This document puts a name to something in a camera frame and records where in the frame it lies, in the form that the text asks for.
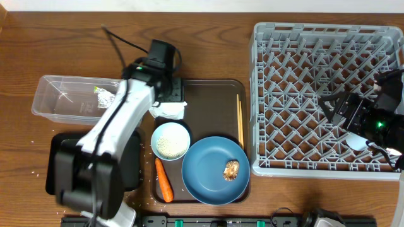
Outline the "clear plastic bin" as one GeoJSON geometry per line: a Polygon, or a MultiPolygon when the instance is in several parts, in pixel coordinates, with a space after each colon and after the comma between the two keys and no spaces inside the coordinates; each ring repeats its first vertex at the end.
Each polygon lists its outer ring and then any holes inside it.
{"type": "Polygon", "coordinates": [[[95,125],[106,111],[97,88],[115,95],[120,79],[45,75],[40,78],[32,113],[63,124],[95,125]]]}

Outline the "brown serving tray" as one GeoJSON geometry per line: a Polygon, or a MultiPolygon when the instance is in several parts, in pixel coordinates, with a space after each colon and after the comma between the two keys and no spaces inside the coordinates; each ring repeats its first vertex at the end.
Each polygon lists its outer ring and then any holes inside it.
{"type": "MultiPolygon", "coordinates": [[[[237,95],[246,107],[245,90],[237,80],[184,80],[185,106],[184,118],[182,120],[170,120],[162,117],[155,119],[155,129],[158,126],[176,122],[183,125],[190,133],[191,146],[210,136],[222,136],[238,142],[238,120],[237,120],[237,95]]],[[[187,190],[182,180],[182,161],[184,157],[175,161],[162,160],[167,178],[174,192],[173,204],[200,203],[187,190]]],[[[157,180],[155,162],[152,161],[151,194],[154,199],[165,204],[163,195],[157,180]]]]}

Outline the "light blue rice bowl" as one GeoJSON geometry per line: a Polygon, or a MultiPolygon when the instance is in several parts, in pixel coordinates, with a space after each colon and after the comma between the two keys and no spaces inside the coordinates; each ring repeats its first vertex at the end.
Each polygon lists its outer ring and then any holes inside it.
{"type": "Polygon", "coordinates": [[[150,146],[154,154],[165,161],[183,157],[191,144],[189,131],[181,124],[168,122],[158,126],[152,136],[150,146]]]}

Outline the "black rail at table edge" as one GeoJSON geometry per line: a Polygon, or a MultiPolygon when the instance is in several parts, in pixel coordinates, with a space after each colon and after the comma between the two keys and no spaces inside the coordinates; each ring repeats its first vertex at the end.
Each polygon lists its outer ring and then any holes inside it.
{"type": "MultiPolygon", "coordinates": [[[[82,227],[88,218],[62,218],[61,227],[82,227]]],[[[299,226],[300,220],[295,217],[275,217],[273,222],[276,226],[294,227],[299,226]]],[[[345,226],[348,227],[377,227],[375,219],[344,219],[345,226]]],[[[272,226],[270,219],[265,218],[167,218],[165,216],[144,216],[135,221],[134,226],[140,227],[259,227],[272,226]]]]}

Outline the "black tray bin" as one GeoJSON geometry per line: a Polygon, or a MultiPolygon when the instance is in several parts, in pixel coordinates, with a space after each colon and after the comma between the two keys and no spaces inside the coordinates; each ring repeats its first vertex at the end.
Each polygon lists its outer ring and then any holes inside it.
{"type": "MultiPolygon", "coordinates": [[[[64,143],[69,146],[75,146],[78,140],[85,134],[86,132],[63,132],[56,134],[52,138],[45,184],[45,190],[49,195],[55,194],[54,157],[57,151],[60,150],[64,143]]],[[[119,163],[126,192],[137,189],[140,186],[140,142],[140,135],[134,131],[124,148],[119,163]]]]}

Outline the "orange carrot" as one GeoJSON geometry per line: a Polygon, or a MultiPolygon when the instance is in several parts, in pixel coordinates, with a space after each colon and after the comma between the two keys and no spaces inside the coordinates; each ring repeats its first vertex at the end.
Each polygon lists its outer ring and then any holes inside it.
{"type": "Polygon", "coordinates": [[[174,193],[170,186],[169,179],[165,173],[162,161],[159,158],[155,158],[155,168],[157,171],[157,177],[162,191],[163,199],[165,202],[172,202],[174,200],[174,193]]]}

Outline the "grey dishwasher rack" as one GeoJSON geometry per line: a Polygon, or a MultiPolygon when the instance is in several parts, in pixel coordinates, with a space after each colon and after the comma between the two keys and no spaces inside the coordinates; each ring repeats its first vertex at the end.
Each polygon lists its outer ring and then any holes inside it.
{"type": "Polygon", "coordinates": [[[318,100],[341,91],[375,99],[376,73],[403,67],[394,26],[257,23],[249,42],[251,171],[259,177],[397,181],[364,142],[352,149],[318,100]]]}

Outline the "wooden chopstick right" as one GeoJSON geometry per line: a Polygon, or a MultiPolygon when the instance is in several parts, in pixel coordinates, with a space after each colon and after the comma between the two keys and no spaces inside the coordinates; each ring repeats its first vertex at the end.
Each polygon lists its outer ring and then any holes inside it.
{"type": "Polygon", "coordinates": [[[243,127],[243,119],[242,119],[242,103],[239,101],[239,126],[240,126],[240,139],[239,142],[241,144],[241,148],[244,150],[244,127],[243,127]]]}

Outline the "blue plate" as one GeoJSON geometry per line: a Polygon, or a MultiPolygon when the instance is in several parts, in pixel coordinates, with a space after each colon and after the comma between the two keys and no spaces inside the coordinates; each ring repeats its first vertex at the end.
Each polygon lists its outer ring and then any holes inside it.
{"type": "Polygon", "coordinates": [[[237,200],[247,189],[250,165],[244,150],[226,137],[211,136],[194,143],[182,161],[182,179],[187,191],[198,201],[219,206],[237,200]],[[223,177],[226,164],[239,163],[237,177],[223,177]]]}

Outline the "silver foil snack wrapper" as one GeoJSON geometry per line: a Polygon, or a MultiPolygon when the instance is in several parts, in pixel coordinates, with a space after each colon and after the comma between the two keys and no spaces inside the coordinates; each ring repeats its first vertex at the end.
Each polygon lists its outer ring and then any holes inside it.
{"type": "Polygon", "coordinates": [[[97,95],[98,108],[109,108],[116,97],[115,94],[97,86],[94,87],[93,92],[97,95]]]}

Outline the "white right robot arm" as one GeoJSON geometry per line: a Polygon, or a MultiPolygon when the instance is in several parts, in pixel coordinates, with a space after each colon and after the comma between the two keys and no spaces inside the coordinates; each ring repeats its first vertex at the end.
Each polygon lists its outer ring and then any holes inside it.
{"type": "Polygon", "coordinates": [[[348,91],[318,100],[329,123],[365,139],[366,146],[383,155],[393,170],[400,171],[399,196],[392,226],[403,226],[403,70],[379,72],[375,76],[372,101],[348,91]]]}

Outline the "light blue cup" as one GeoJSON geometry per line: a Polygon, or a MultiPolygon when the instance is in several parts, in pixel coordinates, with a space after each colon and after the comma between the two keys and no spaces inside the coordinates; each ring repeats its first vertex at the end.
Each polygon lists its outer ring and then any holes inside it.
{"type": "Polygon", "coordinates": [[[345,141],[346,141],[347,145],[352,150],[355,150],[355,151],[363,151],[368,148],[366,138],[360,137],[351,132],[348,134],[345,141]]]}

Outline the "white napkin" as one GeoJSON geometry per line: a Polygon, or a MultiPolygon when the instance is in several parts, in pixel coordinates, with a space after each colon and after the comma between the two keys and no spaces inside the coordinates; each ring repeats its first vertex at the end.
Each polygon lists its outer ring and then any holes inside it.
{"type": "Polygon", "coordinates": [[[150,114],[154,117],[163,117],[171,120],[181,120],[184,118],[187,102],[163,102],[159,106],[151,107],[150,114]]]}

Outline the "wooden chopstick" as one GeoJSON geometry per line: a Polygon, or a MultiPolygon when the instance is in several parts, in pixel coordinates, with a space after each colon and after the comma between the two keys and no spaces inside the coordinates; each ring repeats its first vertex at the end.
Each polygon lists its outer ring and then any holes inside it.
{"type": "Polygon", "coordinates": [[[243,119],[242,119],[242,103],[239,101],[239,126],[240,126],[240,139],[239,142],[241,144],[241,148],[244,150],[244,127],[243,127],[243,119]]]}
{"type": "Polygon", "coordinates": [[[236,94],[236,103],[237,103],[237,130],[238,130],[238,141],[240,139],[240,126],[239,126],[239,94],[236,94]]]}

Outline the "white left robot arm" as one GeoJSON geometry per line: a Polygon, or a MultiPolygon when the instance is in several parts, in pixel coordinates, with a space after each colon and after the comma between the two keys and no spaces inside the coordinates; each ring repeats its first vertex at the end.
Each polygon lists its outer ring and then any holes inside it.
{"type": "Polygon", "coordinates": [[[149,109],[183,101],[172,62],[139,58],[122,72],[117,95],[83,137],[52,139],[46,191],[56,202],[86,214],[84,226],[132,226],[136,211],[124,194],[139,185],[140,139],[134,136],[149,109]]]}

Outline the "wooden chopstick left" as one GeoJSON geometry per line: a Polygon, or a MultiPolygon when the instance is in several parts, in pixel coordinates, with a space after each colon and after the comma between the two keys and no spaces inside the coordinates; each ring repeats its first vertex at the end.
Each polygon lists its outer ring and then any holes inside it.
{"type": "Polygon", "coordinates": [[[238,141],[240,139],[240,126],[239,126],[239,94],[236,94],[236,103],[237,103],[237,130],[238,130],[238,141]]]}

